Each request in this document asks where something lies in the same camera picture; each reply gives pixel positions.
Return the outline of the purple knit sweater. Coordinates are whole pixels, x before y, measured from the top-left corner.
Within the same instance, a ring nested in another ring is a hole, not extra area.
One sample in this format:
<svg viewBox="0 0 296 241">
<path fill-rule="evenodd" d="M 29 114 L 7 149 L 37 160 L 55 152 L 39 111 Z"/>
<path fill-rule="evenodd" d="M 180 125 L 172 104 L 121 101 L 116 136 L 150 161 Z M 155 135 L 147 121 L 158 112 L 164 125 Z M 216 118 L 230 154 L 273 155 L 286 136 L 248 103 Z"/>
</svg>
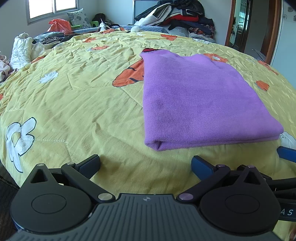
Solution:
<svg viewBox="0 0 296 241">
<path fill-rule="evenodd" d="M 283 126 L 231 65 L 145 49 L 144 142 L 156 150 L 277 140 Z"/>
</svg>

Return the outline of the blue folded clothes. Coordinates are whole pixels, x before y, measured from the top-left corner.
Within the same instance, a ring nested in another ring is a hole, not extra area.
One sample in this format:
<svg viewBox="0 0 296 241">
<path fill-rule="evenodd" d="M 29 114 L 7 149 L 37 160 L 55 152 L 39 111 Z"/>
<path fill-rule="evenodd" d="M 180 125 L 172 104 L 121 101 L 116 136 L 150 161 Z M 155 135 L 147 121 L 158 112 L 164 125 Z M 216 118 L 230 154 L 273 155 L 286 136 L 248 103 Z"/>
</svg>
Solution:
<svg viewBox="0 0 296 241">
<path fill-rule="evenodd" d="M 33 39 L 33 44 L 41 43 L 41 44 L 50 44 L 53 42 L 66 42 L 70 40 L 72 37 L 76 36 L 77 34 L 69 34 L 66 35 L 63 32 L 46 32 L 42 33 Z"/>
</svg>

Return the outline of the pile of dark clothes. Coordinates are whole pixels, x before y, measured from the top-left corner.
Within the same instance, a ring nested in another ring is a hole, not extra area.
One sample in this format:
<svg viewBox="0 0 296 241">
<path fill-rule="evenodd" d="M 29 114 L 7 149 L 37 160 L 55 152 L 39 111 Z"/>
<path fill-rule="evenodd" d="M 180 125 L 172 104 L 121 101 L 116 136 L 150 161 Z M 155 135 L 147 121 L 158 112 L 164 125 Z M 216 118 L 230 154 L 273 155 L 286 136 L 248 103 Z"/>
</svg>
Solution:
<svg viewBox="0 0 296 241">
<path fill-rule="evenodd" d="M 160 26 L 168 33 L 215 42 L 215 25 L 199 1 L 157 1 L 134 17 L 136 26 Z"/>
</svg>

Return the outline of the white wardrobe sliding door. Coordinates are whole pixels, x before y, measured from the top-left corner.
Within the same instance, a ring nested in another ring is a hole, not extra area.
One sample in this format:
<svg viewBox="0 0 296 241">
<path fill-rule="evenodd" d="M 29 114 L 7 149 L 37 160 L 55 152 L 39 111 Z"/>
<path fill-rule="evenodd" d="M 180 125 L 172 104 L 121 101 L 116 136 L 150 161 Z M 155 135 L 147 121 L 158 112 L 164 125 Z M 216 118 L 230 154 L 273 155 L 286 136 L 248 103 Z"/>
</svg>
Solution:
<svg viewBox="0 0 296 241">
<path fill-rule="evenodd" d="M 295 10 L 282 1 L 281 20 L 271 66 L 285 78 L 295 76 Z"/>
</svg>

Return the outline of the yellow floral bed quilt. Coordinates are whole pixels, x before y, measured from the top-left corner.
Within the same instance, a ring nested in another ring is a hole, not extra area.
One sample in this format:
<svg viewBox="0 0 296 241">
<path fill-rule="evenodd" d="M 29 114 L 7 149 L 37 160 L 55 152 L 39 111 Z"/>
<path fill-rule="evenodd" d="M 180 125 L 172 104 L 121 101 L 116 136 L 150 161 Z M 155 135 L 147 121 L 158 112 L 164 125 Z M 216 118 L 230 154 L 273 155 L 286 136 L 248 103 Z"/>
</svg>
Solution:
<svg viewBox="0 0 296 241">
<path fill-rule="evenodd" d="M 235 68 L 283 126 L 277 140 L 156 151 L 144 142 L 142 51 L 202 54 Z M 19 229 L 11 240 L 288 240 L 295 208 L 280 208 L 272 231 L 230 234 L 177 196 L 200 179 L 199 156 L 231 170 L 255 166 L 272 180 L 295 178 L 277 153 L 295 138 L 295 89 L 269 65 L 234 49 L 154 32 L 85 34 L 54 47 L 1 85 L 1 162 L 19 189 L 39 163 L 49 169 L 100 157 L 91 181 L 115 196 L 60 233 Z"/>
</svg>

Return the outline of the white puffy jacket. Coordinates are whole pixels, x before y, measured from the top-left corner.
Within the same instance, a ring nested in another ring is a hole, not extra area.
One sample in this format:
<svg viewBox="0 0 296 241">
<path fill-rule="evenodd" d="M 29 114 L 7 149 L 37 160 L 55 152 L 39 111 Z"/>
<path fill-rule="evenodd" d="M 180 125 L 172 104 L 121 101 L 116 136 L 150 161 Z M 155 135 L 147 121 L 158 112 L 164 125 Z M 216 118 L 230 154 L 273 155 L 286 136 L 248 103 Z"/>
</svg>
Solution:
<svg viewBox="0 0 296 241">
<path fill-rule="evenodd" d="M 14 39 L 10 66 L 21 69 L 31 61 L 33 39 L 27 33 L 21 33 Z"/>
</svg>

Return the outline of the orange plastic bag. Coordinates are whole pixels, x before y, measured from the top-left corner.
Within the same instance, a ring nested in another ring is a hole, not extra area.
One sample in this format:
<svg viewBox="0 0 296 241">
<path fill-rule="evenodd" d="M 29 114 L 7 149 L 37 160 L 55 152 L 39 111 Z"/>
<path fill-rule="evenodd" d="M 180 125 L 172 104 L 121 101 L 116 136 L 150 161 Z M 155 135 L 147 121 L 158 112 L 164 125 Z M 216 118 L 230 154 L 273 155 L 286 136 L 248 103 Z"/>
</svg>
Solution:
<svg viewBox="0 0 296 241">
<path fill-rule="evenodd" d="M 48 24 L 50 25 L 48 32 L 62 32 L 65 35 L 72 34 L 73 32 L 69 21 L 64 19 L 53 19 Z"/>
</svg>

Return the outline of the grey patterned pillow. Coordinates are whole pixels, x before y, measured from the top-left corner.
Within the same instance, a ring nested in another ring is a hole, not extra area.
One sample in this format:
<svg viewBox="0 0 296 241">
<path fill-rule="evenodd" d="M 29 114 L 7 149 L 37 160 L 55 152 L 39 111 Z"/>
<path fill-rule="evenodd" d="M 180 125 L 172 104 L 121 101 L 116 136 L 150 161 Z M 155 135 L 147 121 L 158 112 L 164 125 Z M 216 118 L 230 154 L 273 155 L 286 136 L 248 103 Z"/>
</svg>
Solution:
<svg viewBox="0 0 296 241">
<path fill-rule="evenodd" d="M 84 8 L 81 8 L 77 11 L 70 11 L 67 13 L 68 18 L 70 20 L 71 26 L 80 26 L 80 28 L 91 28 L 91 23 L 86 13 L 84 12 Z"/>
</svg>

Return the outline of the bright window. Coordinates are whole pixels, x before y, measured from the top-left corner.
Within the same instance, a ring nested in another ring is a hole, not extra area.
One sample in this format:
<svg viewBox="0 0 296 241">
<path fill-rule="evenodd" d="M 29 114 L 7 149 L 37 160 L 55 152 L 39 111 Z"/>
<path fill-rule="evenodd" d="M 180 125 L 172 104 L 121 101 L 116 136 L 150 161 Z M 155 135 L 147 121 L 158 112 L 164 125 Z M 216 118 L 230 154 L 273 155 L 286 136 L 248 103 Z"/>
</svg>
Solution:
<svg viewBox="0 0 296 241">
<path fill-rule="evenodd" d="M 78 10 L 77 0 L 29 0 L 25 1 L 27 23 L 32 24 L 40 20 Z"/>
</svg>

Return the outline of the grey headboard panel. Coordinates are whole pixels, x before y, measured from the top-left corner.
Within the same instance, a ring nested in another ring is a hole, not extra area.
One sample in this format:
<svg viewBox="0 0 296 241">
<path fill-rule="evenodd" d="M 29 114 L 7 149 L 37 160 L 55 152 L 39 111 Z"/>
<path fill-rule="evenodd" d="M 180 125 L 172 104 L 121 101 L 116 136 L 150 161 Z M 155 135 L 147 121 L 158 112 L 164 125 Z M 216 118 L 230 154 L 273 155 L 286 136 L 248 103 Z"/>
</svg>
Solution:
<svg viewBox="0 0 296 241">
<path fill-rule="evenodd" d="M 152 1 L 152 0 L 144 0 L 144 1 L 138 1 L 134 0 L 132 3 L 132 9 L 133 9 L 133 22 L 135 23 L 137 20 L 135 19 L 136 16 L 141 14 L 143 11 L 147 10 L 148 8 L 154 6 L 157 4 L 158 1 Z"/>
</svg>

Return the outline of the wooden door frame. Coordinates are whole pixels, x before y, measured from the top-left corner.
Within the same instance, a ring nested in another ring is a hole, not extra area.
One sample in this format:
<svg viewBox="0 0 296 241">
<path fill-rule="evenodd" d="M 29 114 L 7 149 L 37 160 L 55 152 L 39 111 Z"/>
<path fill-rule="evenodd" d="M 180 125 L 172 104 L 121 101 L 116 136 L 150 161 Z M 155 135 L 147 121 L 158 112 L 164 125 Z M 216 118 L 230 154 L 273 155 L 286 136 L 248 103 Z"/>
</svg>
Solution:
<svg viewBox="0 0 296 241">
<path fill-rule="evenodd" d="M 282 1 L 231 1 L 225 45 L 267 64 L 280 36 Z"/>
</svg>

